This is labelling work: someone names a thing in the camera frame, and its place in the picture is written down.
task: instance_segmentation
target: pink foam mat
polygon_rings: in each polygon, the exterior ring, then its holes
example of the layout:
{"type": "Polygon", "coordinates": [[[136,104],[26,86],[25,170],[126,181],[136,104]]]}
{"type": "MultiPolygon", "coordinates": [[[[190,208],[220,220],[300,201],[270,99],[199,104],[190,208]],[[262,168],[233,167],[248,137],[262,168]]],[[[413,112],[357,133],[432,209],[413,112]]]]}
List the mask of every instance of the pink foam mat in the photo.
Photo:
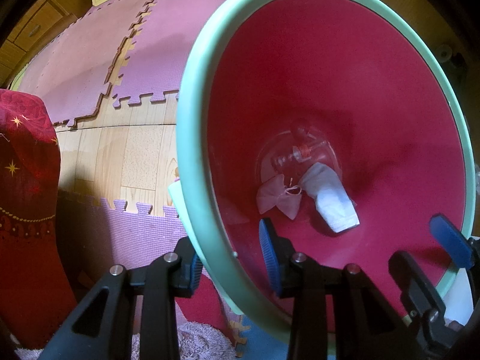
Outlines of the pink foam mat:
{"type": "Polygon", "coordinates": [[[153,93],[152,103],[165,101],[165,92],[177,91],[195,39],[206,21],[225,0],[156,0],[150,16],[127,53],[121,67],[117,100],[129,97],[128,105],[141,104],[141,95],[153,93]]]}
{"type": "Polygon", "coordinates": [[[44,101],[52,123],[72,127],[77,118],[94,115],[118,50],[149,1],[110,0],[88,12],[40,52],[20,89],[44,101]]]}
{"type": "MultiPolygon", "coordinates": [[[[100,199],[100,206],[93,202],[92,196],[58,192],[58,253],[69,278],[76,278],[77,272],[84,271],[97,281],[114,264],[127,269],[147,266],[173,251],[177,241],[186,237],[174,207],[164,206],[165,216],[154,216],[150,215],[151,204],[136,203],[136,213],[125,211],[125,200],[114,200],[114,209],[104,198],[100,199]]],[[[185,321],[208,323],[230,335],[227,319],[235,318],[232,314],[207,275],[202,275],[192,299],[177,299],[179,325],[185,321]]]]}
{"type": "Polygon", "coordinates": [[[25,93],[35,93],[35,89],[37,89],[38,82],[40,78],[43,76],[43,70],[47,63],[49,62],[50,57],[55,52],[55,48],[58,43],[57,36],[54,40],[52,40],[49,44],[47,44],[42,51],[40,51],[28,64],[27,69],[25,70],[25,74],[20,81],[20,85],[18,86],[19,92],[25,93]]]}

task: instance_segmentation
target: clamp jaw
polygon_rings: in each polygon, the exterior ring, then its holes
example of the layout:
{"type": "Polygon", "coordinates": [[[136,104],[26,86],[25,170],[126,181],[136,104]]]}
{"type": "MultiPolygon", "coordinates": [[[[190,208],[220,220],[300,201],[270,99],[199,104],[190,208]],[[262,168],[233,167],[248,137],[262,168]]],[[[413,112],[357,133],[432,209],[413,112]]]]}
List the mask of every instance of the clamp jaw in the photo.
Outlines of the clamp jaw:
{"type": "Polygon", "coordinates": [[[202,263],[187,237],[174,252],[148,266],[112,266],[67,317],[39,360],[130,360],[138,295],[143,295],[140,360],[179,360],[174,298],[190,298],[201,274],[202,263]]]}
{"type": "MultiPolygon", "coordinates": [[[[442,215],[432,218],[430,230],[454,262],[467,269],[476,305],[480,241],[465,240],[442,215]]],[[[342,270],[318,264],[279,237],[269,218],[260,221],[259,236],[272,289],[280,298],[295,298],[287,360],[327,358],[326,295],[333,297],[337,360],[478,357],[480,307],[462,330],[445,326],[442,298],[406,251],[395,252],[388,269],[411,318],[408,326],[357,264],[342,270]]]]}

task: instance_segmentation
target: gold star pattern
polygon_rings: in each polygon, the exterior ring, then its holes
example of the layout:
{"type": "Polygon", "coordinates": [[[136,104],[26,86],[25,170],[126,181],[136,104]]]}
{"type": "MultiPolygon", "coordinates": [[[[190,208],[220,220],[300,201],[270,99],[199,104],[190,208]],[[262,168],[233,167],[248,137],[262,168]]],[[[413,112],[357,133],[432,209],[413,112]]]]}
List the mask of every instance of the gold star pattern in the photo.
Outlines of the gold star pattern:
{"type": "Polygon", "coordinates": [[[15,164],[14,164],[14,161],[12,160],[11,163],[9,163],[9,165],[5,167],[5,169],[8,169],[8,171],[11,173],[11,176],[13,177],[15,171],[20,169],[20,168],[16,168],[15,164]]]}
{"type": "Polygon", "coordinates": [[[23,123],[18,117],[15,117],[15,119],[12,119],[11,122],[15,123],[17,127],[19,124],[23,123]]]}

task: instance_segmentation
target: cabinet drawer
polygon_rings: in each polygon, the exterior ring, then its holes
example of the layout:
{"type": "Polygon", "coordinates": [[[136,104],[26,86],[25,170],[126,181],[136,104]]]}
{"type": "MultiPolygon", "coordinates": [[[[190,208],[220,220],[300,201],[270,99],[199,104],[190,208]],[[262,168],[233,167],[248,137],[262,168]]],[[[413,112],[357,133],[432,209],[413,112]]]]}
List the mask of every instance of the cabinet drawer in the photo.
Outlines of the cabinet drawer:
{"type": "Polygon", "coordinates": [[[46,2],[18,34],[15,44],[27,51],[61,18],[62,15],[46,2]]]}
{"type": "Polygon", "coordinates": [[[18,21],[17,25],[13,28],[13,30],[11,30],[11,33],[7,38],[9,41],[15,42],[15,38],[22,31],[23,26],[28,23],[28,20],[30,20],[30,18],[40,9],[43,3],[45,3],[45,0],[37,0],[34,2],[30,9],[28,9],[28,11],[18,21]]]}

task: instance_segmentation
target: red cover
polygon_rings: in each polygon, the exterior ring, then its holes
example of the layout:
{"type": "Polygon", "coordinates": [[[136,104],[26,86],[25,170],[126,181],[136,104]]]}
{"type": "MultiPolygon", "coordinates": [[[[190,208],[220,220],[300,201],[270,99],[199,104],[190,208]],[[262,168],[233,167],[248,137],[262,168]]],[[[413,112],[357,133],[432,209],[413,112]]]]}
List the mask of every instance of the red cover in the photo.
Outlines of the red cover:
{"type": "Polygon", "coordinates": [[[75,298],[55,243],[57,137],[36,96],[0,89],[0,318],[44,347],[75,298]]]}

